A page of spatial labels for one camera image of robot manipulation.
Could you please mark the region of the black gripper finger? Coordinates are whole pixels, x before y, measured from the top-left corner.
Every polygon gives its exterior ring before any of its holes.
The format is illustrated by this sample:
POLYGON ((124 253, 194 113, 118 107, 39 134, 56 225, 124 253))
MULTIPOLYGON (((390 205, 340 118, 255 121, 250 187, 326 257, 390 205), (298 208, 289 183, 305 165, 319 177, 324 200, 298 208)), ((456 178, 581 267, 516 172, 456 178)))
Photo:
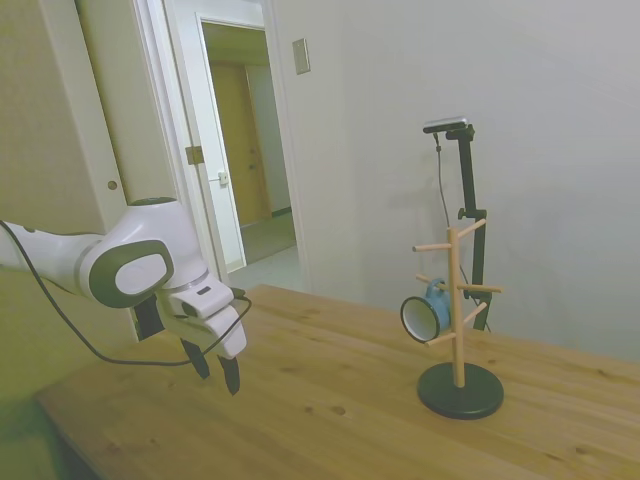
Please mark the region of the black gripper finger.
POLYGON ((227 390, 231 395, 236 395, 241 386, 238 359, 236 357, 226 358, 220 355, 218 355, 217 358, 224 374, 227 390))
POLYGON ((181 339, 181 344, 196 373, 201 379, 207 379, 209 377, 209 365, 200 347, 184 339, 181 339))

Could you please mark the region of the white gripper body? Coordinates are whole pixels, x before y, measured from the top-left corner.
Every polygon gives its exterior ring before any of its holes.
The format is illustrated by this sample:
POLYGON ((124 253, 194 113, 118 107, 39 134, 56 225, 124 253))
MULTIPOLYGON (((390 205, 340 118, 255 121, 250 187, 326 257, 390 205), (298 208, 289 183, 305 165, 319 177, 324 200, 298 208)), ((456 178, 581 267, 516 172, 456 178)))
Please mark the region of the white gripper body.
POLYGON ((231 292, 161 294, 159 310, 169 332, 201 350, 215 344, 217 355, 234 358, 246 347, 247 339, 232 302, 231 292))

